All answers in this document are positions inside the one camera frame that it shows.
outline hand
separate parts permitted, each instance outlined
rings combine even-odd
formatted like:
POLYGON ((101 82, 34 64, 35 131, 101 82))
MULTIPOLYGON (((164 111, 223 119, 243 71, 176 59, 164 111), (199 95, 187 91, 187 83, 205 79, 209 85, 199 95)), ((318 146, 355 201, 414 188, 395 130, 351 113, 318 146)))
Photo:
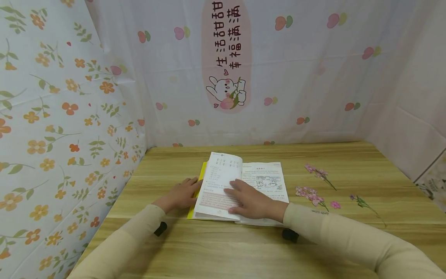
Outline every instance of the hand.
POLYGON ((175 184, 167 195, 162 196, 152 204, 164 210, 166 214, 174 208, 187 208, 194 205, 197 198, 192 196, 203 183, 203 180, 197 182, 197 179, 197 177, 186 178, 183 182, 175 184))
POLYGON ((268 218, 283 222, 287 203, 267 197, 242 180, 236 179, 230 184, 234 189, 224 189, 225 193, 236 198, 242 205, 230 208, 229 213, 250 219, 268 218))

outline beige sleeve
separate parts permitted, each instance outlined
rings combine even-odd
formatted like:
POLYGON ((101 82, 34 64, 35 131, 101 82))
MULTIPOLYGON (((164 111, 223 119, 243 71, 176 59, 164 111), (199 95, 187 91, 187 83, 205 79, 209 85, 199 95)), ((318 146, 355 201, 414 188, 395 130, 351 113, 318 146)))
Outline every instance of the beige sleeve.
POLYGON ((118 278, 127 262, 160 226, 164 216, 161 208, 148 205, 94 249, 68 279, 118 278))
POLYGON ((380 279, 446 278, 446 274, 412 244, 355 220, 289 204, 283 222, 309 241, 368 267, 380 279))

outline black clip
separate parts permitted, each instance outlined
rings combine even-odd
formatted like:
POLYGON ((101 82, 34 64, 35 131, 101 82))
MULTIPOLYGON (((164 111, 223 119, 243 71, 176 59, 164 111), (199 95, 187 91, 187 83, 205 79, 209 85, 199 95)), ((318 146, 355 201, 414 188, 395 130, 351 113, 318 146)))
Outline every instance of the black clip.
POLYGON ((165 222, 161 222, 160 226, 157 228, 157 230, 153 233, 157 237, 162 235, 162 233, 167 230, 167 224, 165 222))
POLYGON ((289 240, 293 243, 297 243, 297 239, 299 238, 299 234, 290 229, 284 229, 282 231, 282 237, 285 240, 289 240))

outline wall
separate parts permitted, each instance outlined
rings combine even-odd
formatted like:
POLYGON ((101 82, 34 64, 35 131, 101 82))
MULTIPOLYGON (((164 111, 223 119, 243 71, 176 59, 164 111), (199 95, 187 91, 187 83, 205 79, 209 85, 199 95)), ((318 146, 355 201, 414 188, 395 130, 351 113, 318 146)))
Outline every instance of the wall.
POLYGON ((132 72, 83 1, 0 1, 0 33, 0 277, 66 277, 146 150, 132 72))
POLYGON ((445 11, 1 0, 0 277, 66 277, 152 146, 367 139, 439 204, 445 11))

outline pink banner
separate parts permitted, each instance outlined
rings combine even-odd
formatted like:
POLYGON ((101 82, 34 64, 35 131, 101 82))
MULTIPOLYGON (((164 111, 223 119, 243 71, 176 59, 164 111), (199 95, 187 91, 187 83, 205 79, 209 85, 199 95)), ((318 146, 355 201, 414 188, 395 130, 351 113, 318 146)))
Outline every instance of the pink banner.
POLYGON ((215 109, 237 113, 251 100, 251 24, 243 0, 207 0, 201 30, 205 93, 215 109))

